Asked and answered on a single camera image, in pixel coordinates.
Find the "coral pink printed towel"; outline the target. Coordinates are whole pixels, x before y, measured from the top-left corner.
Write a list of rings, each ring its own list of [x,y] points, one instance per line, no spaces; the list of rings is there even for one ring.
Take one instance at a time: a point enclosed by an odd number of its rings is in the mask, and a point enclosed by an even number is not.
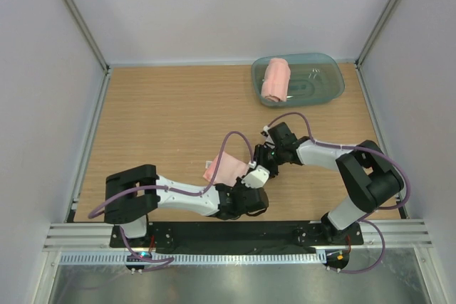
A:
[[[243,177],[248,170],[248,164],[223,152],[213,184],[225,184],[233,187],[236,184],[237,178]]]

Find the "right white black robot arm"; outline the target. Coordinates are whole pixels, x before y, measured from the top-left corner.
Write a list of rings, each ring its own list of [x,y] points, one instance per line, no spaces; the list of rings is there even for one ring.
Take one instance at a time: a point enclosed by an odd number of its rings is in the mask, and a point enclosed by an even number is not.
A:
[[[254,161],[267,169],[271,178],[279,174],[283,164],[339,172],[347,195],[321,217],[321,236],[327,243],[344,240],[354,224],[383,209],[382,205],[406,186],[399,166],[371,140],[359,145],[336,145],[309,135],[298,138],[284,122],[266,126],[262,134],[265,141],[255,146]]]

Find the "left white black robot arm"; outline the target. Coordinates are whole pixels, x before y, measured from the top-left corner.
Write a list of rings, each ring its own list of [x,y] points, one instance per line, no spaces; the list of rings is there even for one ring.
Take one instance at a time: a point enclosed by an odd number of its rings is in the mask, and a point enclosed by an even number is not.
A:
[[[121,226],[126,239],[142,247],[151,237],[147,215],[156,209],[180,209],[224,221],[262,214],[269,206],[264,191],[268,179],[269,171],[257,166],[233,186],[205,188],[174,182],[145,164],[106,178],[104,222]]]

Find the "light pink towel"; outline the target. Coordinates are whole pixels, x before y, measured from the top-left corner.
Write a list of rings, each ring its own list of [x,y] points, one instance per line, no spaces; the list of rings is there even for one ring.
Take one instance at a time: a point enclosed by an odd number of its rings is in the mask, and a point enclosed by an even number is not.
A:
[[[261,96],[273,102],[286,102],[291,69],[283,58],[272,58],[264,74]]]

